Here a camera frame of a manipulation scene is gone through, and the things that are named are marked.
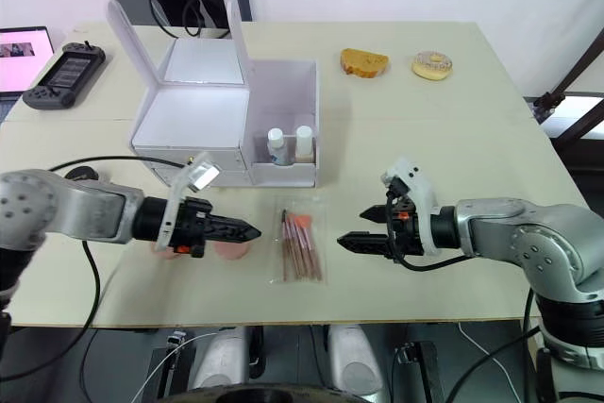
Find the white bottle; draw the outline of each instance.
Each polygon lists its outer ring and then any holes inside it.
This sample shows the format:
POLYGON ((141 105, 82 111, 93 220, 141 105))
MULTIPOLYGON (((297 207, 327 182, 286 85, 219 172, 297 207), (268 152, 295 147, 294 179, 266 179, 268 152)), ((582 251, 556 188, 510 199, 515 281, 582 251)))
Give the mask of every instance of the white bottle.
POLYGON ((295 131, 295 161, 314 162, 314 153, 312 151, 312 128, 310 126, 300 126, 295 131))
POLYGON ((268 131, 268 152, 271 155, 271 162, 276 165, 290 165, 291 160, 287 149, 283 131, 274 127, 268 131))

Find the floor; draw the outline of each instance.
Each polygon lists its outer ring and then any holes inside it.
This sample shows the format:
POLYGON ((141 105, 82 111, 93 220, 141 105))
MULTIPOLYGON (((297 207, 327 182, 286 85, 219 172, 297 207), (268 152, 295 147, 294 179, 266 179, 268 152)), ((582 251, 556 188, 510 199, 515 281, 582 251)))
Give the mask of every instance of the floor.
MULTIPOLYGON (((463 323, 464 330, 486 349, 494 349, 519 333, 519 324, 510 322, 463 323)), ((408 341, 430 340, 435 343, 439 370, 445 394, 457 378, 482 355, 463 338, 457 324, 377 324, 363 327, 377 357, 385 379, 390 375, 394 349, 408 341)), ((212 332, 214 329, 195 329, 194 333, 212 332)), ((101 330, 95 337, 86 361, 86 381, 94 403, 128 402, 146 378, 148 362, 154 347, 162 347, 171 329, 153 333, 135 333, 118 330, 101 330)), ((314 328, 319 366, 327 383, 330 383, 327 354, 322 347, 322 329, 314 328)), ((18 370, 39 363, 74 335, 73 329, 26 328, 11 334, 0 372, 18 370), (36 351, 37 354, 26 354, 36 351)), ((3 384, 0 401, 3 403, 34 402, 84 402, 78 387, 78 371, 92 332, 80 342, 60 363, 39 374, 3 384)), ((198 353, 210 338, 201 339, 198 353)), ((312 355, 309 327, 267 327, 265 330, 266 370, 258 382, 290 382, 319 385, 319 371, 312 355)), ((197 354, 196 370, 202 354, 197 354)), ((522 394, 521 352, 512 348, 499 357, 508 369, 517 392, 522 394)), ((514 402, 515 399, 505 376, 489 362, 476 372, 459 394, 460 403, 488 401, 514 402)), ((373 401, 389 401, 387 392, 375 395, 373 401)), ((398 364, 394 369, 394 401, 425 401, 419 367, 416 364, 398 364)))

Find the donut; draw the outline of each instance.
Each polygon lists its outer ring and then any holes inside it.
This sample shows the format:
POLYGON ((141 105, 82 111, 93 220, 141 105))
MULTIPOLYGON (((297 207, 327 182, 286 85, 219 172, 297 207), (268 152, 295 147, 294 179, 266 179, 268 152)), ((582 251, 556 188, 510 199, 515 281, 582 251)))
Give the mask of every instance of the donut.
POLYGON ((411 64, 414 73, 429 80, 444 79, 451 73, 451 68, 453 68, 451 59, 435 51, 420 52, 411 64))

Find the white plastic box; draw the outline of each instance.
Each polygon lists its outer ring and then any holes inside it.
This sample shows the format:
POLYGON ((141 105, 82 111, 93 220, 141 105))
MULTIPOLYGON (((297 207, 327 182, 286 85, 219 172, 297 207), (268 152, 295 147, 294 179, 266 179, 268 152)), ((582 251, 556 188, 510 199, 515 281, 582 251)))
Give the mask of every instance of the white plastic box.
MULTIPOLYGON (((232 40, 179 38, 156 68, 119 4, 109 2, 109 23, 147 85, 129 138, 131 149, 182 164, 206 151, 221 169, 212 186, 316 186, 316 62, 250 59, 237 0, 225 0, 225 5, 232 40), (314 131, 315 163, 271 163, 268 130, 281 128, 293 155, 294 132, 302 125, 314 131)), ((146 165, 167 185, 177 172, 146 165)))

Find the table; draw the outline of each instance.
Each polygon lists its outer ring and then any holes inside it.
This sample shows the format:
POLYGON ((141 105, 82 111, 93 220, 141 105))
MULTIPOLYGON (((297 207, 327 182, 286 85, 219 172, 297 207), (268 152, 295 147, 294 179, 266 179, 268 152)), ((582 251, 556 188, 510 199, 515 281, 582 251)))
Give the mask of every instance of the table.
MULTIPOLYGON (((243 32, 252 58, 318 60, 322 186, 212 188, 199 194, 217 214, 243 218, 263 232, 241 260, 222 260, 212 250, 202 260, 162 260, 150 253, 148 243, 91 243, 104 286, 93 325, 520 318, 528 284, 522 271, 509 264, 470 260, 413 273, 381 257, 352 254, 335 241, 349 230, 383 231, 358 214, 384 202, 379 176, 401 155, 422 166, 443 205, 511 196, 540 205, 585 206, 478 28, 459 23, 253 23, 244 24, 243 32), (391 67, 376 79, 346 76, 339 66, 344 47, 385 53, 391 67), (411 73, 412 56, 424 49, 453 59, 450 78, 433 83, 411 73), (326 202, 326 284, 269 283, 276 264, 271 247, 275 197, 292 193, 318 195, 326 202)), ((68 36, 68 41, 84 40, 106 50, 108 66, 74 109, 35 111, 20 101, 0 126, 0 172, 130 154, 126 140, 143 96, 142 81, 107 25, 81 25, 68 36)), ((167 194, 139 162, 104 161, 94 167, 147 195, 167 194)), ((447 251, 439 260, 454 254, 447 251)), ((9 309, 18 326, 81 326, 92 296, 92 274, 79 242, 49 235, 9 309)))

